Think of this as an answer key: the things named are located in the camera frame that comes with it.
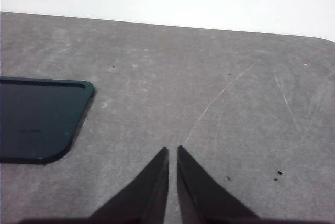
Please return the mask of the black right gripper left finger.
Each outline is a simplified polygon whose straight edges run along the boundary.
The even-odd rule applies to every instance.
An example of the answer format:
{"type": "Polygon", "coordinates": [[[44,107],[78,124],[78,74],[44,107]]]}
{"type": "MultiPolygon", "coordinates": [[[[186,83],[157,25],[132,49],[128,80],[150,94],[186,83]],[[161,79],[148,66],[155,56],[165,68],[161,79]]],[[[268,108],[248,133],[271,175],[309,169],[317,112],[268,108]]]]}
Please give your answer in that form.
{"type": "Polygon", "coordinates": [[[164,220],[168,190],[169,151],[164,147],[89,220],[164,220]]]}

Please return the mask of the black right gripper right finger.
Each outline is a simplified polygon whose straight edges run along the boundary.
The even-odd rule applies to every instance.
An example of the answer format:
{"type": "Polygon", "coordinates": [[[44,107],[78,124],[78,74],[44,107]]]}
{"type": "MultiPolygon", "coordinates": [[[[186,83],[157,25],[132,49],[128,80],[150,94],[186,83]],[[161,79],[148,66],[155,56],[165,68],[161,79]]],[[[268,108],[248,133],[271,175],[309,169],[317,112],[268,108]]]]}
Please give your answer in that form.
{"type": "Polygon", "coordinates": [[[183,220],[259,220],[221,187],[181,145],[177,149],[177,190],[183,220]]]}

